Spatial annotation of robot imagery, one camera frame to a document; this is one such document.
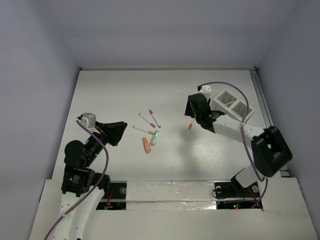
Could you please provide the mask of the orange capped white marker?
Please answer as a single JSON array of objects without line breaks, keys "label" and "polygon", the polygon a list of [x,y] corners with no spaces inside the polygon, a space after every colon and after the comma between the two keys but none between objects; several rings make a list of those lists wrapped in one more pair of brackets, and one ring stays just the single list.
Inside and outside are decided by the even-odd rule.
[{"label": "orange capped white marker", "polygon": [[194,121],[195,121],[195,119],[192,118],[192,119],[191,119],[191,122],[190,122],[190,124],[189,124],[189,126],[188,126],[188,130],[191,130],[191,129],[192,129]]}]

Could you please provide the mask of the peach capped white marker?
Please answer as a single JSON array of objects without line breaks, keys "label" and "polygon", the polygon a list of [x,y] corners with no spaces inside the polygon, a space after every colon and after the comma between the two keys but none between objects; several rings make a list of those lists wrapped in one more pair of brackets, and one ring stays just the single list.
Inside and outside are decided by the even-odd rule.
[{"label": "peach capped white marker", "polygon": [[135,125],[133,125],[132,128],[135,129],[135,130],[138,130],[140,132],[146,133],[146,134],[150,134],[150,135],[154,135],[155,134],[153,131],[143,129],[143,128],[137,127]]}]

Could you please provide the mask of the purple capped white marker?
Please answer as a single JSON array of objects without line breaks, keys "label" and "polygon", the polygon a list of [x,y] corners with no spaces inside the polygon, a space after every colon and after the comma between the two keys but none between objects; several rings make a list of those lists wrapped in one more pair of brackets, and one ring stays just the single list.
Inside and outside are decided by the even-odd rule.
[{"label": "purple capped white marker", "polygon": [[148,123],[152,128],[155,128],[156,125],[152,123],[148,118],[146,118],[141,112],[138,114],[146,123]]}]

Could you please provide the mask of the orange highlighter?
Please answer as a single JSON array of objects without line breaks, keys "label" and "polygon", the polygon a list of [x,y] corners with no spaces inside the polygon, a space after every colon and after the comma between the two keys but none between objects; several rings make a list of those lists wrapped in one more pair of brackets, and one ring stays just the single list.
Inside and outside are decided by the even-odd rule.
[{"label": "orange highlighter", "polygon": [[142,138],[143,148],[146,154],[151,153],[152,149],[146,137]]}]

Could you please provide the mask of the magenta capped white marker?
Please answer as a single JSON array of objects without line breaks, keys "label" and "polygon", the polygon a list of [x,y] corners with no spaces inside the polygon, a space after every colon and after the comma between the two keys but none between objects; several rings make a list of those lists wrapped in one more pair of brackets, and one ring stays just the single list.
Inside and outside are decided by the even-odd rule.
[{"label": "magenta capped white marker", "polygon": [[155,115],[154,115],[154,112],[150,109],[150,110],[149,110],[149,113],[150,113],[152,119],[154,120],[156,126],[160,129],[162,126],[161,126],[161,125],[158,123],[158,121],[156,120]]}]

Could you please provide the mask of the green translucent highlighter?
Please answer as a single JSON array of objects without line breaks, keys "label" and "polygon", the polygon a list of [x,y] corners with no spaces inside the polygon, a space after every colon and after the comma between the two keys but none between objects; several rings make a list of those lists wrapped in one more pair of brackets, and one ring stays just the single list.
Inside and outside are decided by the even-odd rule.
[{"label": "green translucent highlighter", "polygon": [[159,138],[159,131],[156,130],[149,141],[150,146],[154,147],[158,141],[158,138]]}]

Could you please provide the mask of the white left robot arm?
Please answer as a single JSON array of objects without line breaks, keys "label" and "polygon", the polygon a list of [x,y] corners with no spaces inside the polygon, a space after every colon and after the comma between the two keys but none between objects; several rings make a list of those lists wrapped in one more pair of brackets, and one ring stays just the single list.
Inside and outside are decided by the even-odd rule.
[{"label": "white left robot arm", "polygon": [[82,240],[102,198],[111,194],[109,160],[101,173],[90,168],[101,151],[109,157],[107,145],[117,146],[128,124],[124,121],[100,123],[81,115],[75,121],[89,134],[86,142],[70,141],[64,149],[59,218],[45,235],[49,240]]}]

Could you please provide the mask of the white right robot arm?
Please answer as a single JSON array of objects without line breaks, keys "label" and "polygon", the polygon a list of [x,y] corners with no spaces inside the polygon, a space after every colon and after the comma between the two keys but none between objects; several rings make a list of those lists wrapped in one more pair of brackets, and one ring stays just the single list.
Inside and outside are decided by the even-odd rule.
[{"label": "white right robot arm", "polygon": [[205,130],[243,144],[250,165],[236,173],[230,181],[216,182],[213,196],[218,200],[246,198],[252,187],[273,177],[292,158],[292,152],[275,126],[260,128],[235,120],[220,110],[212,110],[202,93],[188,96],[185,116]]}]

